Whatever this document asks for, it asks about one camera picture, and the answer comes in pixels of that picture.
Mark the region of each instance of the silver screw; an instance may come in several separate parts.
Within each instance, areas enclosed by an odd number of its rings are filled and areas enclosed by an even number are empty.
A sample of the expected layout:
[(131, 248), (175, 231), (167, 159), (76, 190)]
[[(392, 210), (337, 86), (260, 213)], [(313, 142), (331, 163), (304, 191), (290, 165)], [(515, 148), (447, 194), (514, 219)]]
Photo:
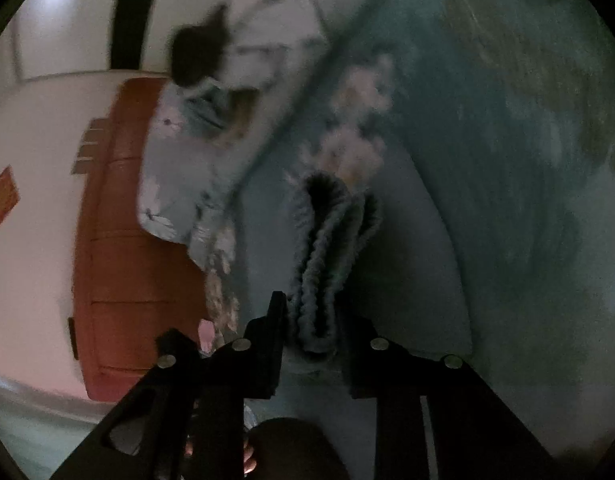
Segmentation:
[(446, 355), (443, 358), (443, 364), (446, 365), (447, 368), (451, 368), (452, 370), (458, 370), (463, 366), (463, 359), (461, 359), (457, 355)]
[(171, 354), (161, 355), (156, 360), (156, 366), (159, 368), (171, 368), (176, 364), (176, 357)]
[(249, 350), (251, 346), (252, 342), (249, 339), (245, 338), (237, 339), (232, 343), (232, 349), (235, 352), (244, 352), (246, 350)]
[(383, 339), (382, 337), (375, 337), (369, 342), (369, 345), (373, 350), (387, 350), (389, 347), (389, 341), (387, 339)]

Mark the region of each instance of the dark hair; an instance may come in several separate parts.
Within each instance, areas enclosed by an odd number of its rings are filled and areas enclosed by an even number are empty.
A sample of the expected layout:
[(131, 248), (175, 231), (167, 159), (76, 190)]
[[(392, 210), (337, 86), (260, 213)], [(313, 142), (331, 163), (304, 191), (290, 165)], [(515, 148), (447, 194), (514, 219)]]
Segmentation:
[(175, 84), (190, 87), (219, 69), (228, 32), (219, 9), (203, 25), (180, 28), (171, 47), (171, 75)]

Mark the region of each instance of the black stripe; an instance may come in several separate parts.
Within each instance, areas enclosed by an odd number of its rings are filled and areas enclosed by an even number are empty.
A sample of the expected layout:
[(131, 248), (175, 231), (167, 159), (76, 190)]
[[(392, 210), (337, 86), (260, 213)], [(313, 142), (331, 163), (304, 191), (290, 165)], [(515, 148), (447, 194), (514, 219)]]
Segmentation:
[(139, 70), (152, 0), (117, 0), (110, 68)]

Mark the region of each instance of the gray towel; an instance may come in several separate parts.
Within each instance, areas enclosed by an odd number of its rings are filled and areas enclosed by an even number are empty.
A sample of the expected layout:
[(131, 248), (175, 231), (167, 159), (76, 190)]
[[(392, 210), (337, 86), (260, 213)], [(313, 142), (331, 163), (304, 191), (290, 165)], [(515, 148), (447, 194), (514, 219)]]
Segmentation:
[(381, 222), (369, 191), (348, 192), (329, 173), (301, 179), (293, 196), (295, 270), (288, 304), (288, 343), (307, 354), (331, 355), (337, 345), (335, 295)]

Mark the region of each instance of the pink tag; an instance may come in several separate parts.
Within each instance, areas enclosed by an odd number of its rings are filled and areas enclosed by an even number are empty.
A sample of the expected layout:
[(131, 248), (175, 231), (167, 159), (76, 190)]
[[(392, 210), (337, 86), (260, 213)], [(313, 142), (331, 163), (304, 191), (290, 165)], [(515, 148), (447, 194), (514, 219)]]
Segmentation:
[(214, 323), (207, 319), (201, 319), (199, 323), (199, 343), (201, 352), (212, 354), (214, 351)]

